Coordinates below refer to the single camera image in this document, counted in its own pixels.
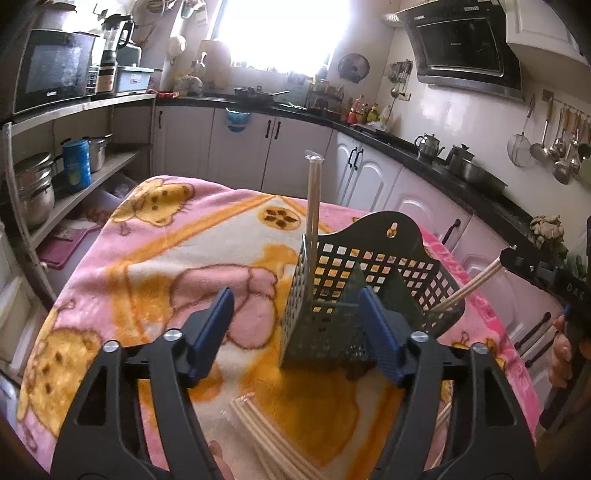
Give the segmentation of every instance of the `white cabinet door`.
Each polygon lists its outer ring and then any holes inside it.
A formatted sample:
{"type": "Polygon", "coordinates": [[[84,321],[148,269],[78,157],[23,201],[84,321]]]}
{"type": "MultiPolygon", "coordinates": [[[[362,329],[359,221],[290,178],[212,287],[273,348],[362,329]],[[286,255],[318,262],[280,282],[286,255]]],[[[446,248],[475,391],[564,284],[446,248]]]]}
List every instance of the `white cabinet door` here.
{"type": "Polygon", "coordinates": [[[453,228],[446,242],[450,251],[470,220],[467,211],[406,168],[400,172],[386,208],[408,215],[440,241],[456,220],[460,220],[460,225],[453,228]]]}
{"type": "Polygon", "coordinates": [[[157,107],[154,175],[205,178],[213,108],[157,107]]]}
{"type": "Polygon", "coordinates": [[[544,0],[506,0],[506,15],[510,47],[525,45],[587,63],[573,36],[544,0]]]}
{"type": "MultiPolygon", "coordinates": [[[[452,254],[473,278],[508,246],[493,230],[473,216],[452,254]]],[[[478,292],[491,304],[513,343],[523,338],[542,319],[545,312],[550,312],[552,318],[561,312],[560,304],[553,297],[507,271],[501,271],[491,278],[478,292]]],[[[531,350],[531,354],[524,355],[524,359],[532,357],[551,337],[552,331],[549,331],[531,350]]],[[[548,355],[549,353],[530,369],[530,377],[541,403],[550,391],[548,355]]]]}
{"type": "Polygon", "coordinates": [[[357,140],[343,132],[333,130],[322,169],[321,199],[323,202],[342,205],[349,180],[354,172],[351,161],[358,151],[357,140]]]}
{"type": "Polygon", "coordinates": [[[231,189],[260,191],[274,122],[274,116],[252,113],[242,132],[231,132],[225,109],[217,109],[207,179],[231,189]]]}
{"type": "Polygon", "coordinates": [[[351,162],[353,176],[342,205],[368,212],[384,210],[402,165],[364,144],[351,162]]]}
{"type": "Polygon", "coordinates": [[[304,152],[312,150],[325,156],[330,133],[330,128],[321,125],[277,117],[272,130],[262,191],[306,198],[309,162],[304,159],[304,152]]]}

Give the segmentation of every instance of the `screw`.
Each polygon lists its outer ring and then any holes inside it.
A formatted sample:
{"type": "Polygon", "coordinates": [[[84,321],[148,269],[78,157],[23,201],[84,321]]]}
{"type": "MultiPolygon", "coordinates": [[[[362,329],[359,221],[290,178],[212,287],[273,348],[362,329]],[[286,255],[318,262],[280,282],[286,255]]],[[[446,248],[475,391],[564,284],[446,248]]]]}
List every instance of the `screw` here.
{"type": "Polygon", "coordinates": [[[117,340],[109,340],[103,345],[103,350],[107,353],[114,352],[120,347],[120,344],[117,340]]]}
{"type": "Polygon", "coordinates": [[[425,343],[427,340],[429,340],[429,335],[427,335],[425,332],[416,331],[410,334],[410,338],[412,338],[415,342],[425,343]]]}
{"type": "Polygon", "coordinates": [[[475,343],[472,345],[472,350],[481,355],[486,355],[488,353],[488,347],[484,343],[475,343]]]}
{"type": "Polygon", "coordinates": [[[174,342],[175,340],[178,340],[182,336],[183,336],[183,333],[176,328],[173,328],[173,329],[170,329],[170,330],[164,332],[164,340],[166,340],[167,342],[174,342]]]}

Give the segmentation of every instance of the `cloth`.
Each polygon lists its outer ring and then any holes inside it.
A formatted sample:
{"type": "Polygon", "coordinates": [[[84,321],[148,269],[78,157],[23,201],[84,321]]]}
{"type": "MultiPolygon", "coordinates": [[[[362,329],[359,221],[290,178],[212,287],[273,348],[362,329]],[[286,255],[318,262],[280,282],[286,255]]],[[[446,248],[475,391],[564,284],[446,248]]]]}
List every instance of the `cloth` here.
{"type": "MultiPolygon", "coordinates": [[[[28,361],[17,433],[49,469],[67,409],[100,346],[151,342],[206,308],[223,286],[235,315],[209,376],[189,391],[206,439],[218,440],[238,478],[265,478],[228,402],[254,393],[258,407],[329,478],[366,479],[396,418],[403,391],[374,368],[356,381],[343,371],[279,370],[279,321],[306,229],[306,202],[231,190],[196,179],[157,177],[114,212],[49,313],[28,361]]],[[[320,207],[321,233],[366,215],[320,207]]],[[[426,250],[460,284],[467,274],[422,231],[426,250]]],[[[534,431],[540,406],[525,366],[482,296],[440,342],[486,343],[505,370],[534,431]]],[[[147,382],[139,384],[152,461],[165,467],[147,382]]],[[[450,401],[443,385],[441,408],[450,401]]],[[[444,441],[436,433],[428,463],[444,441]]]]}

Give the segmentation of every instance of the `black countertop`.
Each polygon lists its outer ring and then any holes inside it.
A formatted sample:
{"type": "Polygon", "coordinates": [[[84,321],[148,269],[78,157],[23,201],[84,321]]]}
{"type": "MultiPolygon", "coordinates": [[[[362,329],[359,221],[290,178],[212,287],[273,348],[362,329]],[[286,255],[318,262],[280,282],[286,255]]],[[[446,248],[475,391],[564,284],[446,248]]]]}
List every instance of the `black countertop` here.
{"type": "Polygon", "coordinates": [[[235,108],[240,111],[263,113],[284,118],[293,118],[304,122],[310,122],[324,127],[333,128],[347,134],[354,139],[389,156],[399,162],[404,168],[409,169],[426,182],[440,190],[452,201],[457,203],[471,215],[476,215],[492,230],[502,237],[508,244],[517,245],[519,249],[537,251],[526,238],[531,215],[518,207],[506,197],[494,200],[486,197],[472,186],[450,174],[445,168],[433,166],[417,160],[417,148],[406,140],[392,137],[388,143],[378,140],[370,133],[362,132],[356,128],[340,122],[333,122],[326,118],[320,118],[304,110],[297,110],[282,105],[244,105],[232,98],[197,98],[183,97],[176,99],[159,99],[159,106],[201,106],[210,108],[235,108]]]}

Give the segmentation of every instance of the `human hand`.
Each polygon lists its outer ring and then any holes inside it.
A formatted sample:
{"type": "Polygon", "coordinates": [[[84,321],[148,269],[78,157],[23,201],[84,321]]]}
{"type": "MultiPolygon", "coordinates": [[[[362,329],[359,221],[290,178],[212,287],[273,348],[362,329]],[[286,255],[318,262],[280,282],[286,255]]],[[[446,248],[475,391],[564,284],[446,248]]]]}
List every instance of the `human hand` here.
{"type": "Polygon", "coordinates": [[[216,442],[215,440],[212,440],[211,442],[209,442],[208,445],[209,445],[209,451],[212,453],[213,459],[216,461],[217,467],[219,468],[220,472],[222,473],[224,480],[234,480],[234,475],[233,475],[232,471],[230,470],[229,465],[226,462],[224,462],[224,460],[223,460],[221,445],[218,442],[216,442]]]}
{"type": "MultiPolygon", "coordinates": [[[[569,339],[564,335],[564,315],[561,315],[552,322],[552,325],[559,331],[552,345],[552,359],[548,378],[550,383],[558,388],[566,388],[568,381],[573,378],[571,361],[573,359],[573,348],[569,339]]],[[[583,356],[591,359],[591,339],[586,339],[579,344],[583,356]]]]}

